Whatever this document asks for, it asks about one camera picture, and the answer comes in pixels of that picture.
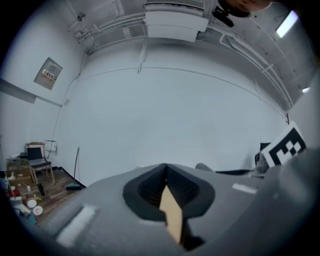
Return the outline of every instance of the chair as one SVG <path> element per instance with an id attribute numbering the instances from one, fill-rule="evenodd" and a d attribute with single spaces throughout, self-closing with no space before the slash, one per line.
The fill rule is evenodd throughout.
<path id="1" fill-rule="evenodd" d="M 55 184 L 55 176 L 51 167 L 51 162 L 46 160 L 45 144 L 43 142 L 31 142 L 26 144 L 26 150 L 28 152 L 29 166 L 31 169 L 31 175 L 33 180 L 38 184 L 36 172 L 45 170 L 48 177 L 48 170 L 51 171 L 52 185 Z"/>

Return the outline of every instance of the wall-mounted electrical box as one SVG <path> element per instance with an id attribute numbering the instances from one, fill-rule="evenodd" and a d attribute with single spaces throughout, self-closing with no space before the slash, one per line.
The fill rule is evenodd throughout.
<path id="1" fill-rule="evenodd" d="M 60 65 L 54 62 L 51 58 L 47 58 L 39 70 L 39 73 L 36 75 L 34 82 L 52 90 L 61 70 L 62 67 Z"/>
<path id="2" fill-rule="evenodd" d="M 44 149 L 47 151 L 57 151 L 57 143 L 55 140 L 44 140 Z"/>

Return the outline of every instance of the white wall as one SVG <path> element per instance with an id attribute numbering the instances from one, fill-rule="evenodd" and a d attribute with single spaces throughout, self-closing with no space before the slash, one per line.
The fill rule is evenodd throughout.
<path id="1" fill-rule="evenodd" d="M 83 184 L 163 162 L 252 168 L 259 143 L 287 126 L 264 90 L 272 85 L 236 53 L 150 44 L 137 74 L 141 48 L 124 43 L 89 58 L 61 109 L 57 158 L 72 173 L 80 146 Z"/>
<path id="2" fill-rule="evenodd" d="M 310 83 L 310 90 L 304 94 L 289 112 L 302 133 L 308 148 L 320 147 L 320 70 Z"/>
<path id="3" fill-rule="evenodd" d="M 44 140 L 54 140 L 54 128 L 56 125 L 60 105 L 46 101 L 41 98 L 36 98 L 31 114 L 31 122 L 29 129 L 30 142 L 43 142 Z M 49 151 L 45 151 L 45 156 L 48 157 Z M 49 160 L 52 166 L 61 166 L 57 161 L 57 152 L 50 153 Z"/>
<path id="4" fill-rule="evenodd" d="M 84 56 L 84 49 L 67 32 L 70 16 L 74 20 L 64 1 L 47 1 L 24 24 L 7 52 L 0 70 L 5 84 L 0 89 L 11 88 L 15 93 L 2 92 L 0 98 L 5 159 L 23 152 L 25 143 L 52 139 L 60 109 L 57 104 L 62 104 L 69 84 L 78 76 Z M 34 83 L 48 57 L 63 67 L 52 90 Z M 18 97 L 25 95 L 32 95 L 33 102 Z M 60 166 L 56 156 L 53 152 L 50 160 Z"/>
<path id="5" fill-rule="evenodd" d="M 63 1 L 47 1 L 21 28 L 2 64 L 0 77 L 36 96 L 61 104 L 68 85 L 80 72 L 84 49 L 67 32 L 64 16 L 70 11 Z M 52 90 L 34 82 L 50 57 L 62 71 Z"/>
<path id="6" fill-rule="evenodd" d="M 32 103 L 0 91 L 0 135 L 4 159 L 25 151 L 32 111 Z"/>

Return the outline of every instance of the wooden floor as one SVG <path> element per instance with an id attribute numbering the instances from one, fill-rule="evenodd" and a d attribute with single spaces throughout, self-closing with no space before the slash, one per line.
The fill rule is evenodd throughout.
<path id="1" fill-rule="evenodd" d="M 28 192 L 25 188 L 22 190 L 20 189 L 20 192 L 29 198 L 34 195 L 41 198 L 41 200 L 37 200 L 37 205 L 43 208 L 43 213 L 39 216 L 35 216 L 37 225 L 39 225 L 54 209 L 61 207 L 67 200 L 79 192 L 79 190 L 66 190 L 66 186 L 72 183 L 73 180 L 63 170 L 54 170 L 53 174 L 55 184 L 50 186 L 52 184 L 51 174 L 49 173 L 47 177 L 45 173 L 41 173 L 40 171 L 37 172 L 37 179 L 45 189 L 45 196 L 41 196 L 35 183 L 31 185 L 31 192 Z"/>

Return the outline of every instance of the white label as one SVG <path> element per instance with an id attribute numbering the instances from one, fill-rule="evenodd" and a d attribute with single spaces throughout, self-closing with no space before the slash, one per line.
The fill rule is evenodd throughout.
<path id="1" fill-rule="evenodd" d="M 243 184 L 238 184 L 238 183 L 234 183 L 232 185 L 232 188 L 234 190 L 239 190 L 239 191 L 242 191 L 242 192 L 246 192 L 246 193 L 249 193 L 249 194 L 256 194 L 257 193 L 257 189 L 254 188 L 254 187 L 251 187 L 251 186 L 247 186 L 247 185 L 243 185 Z"/>

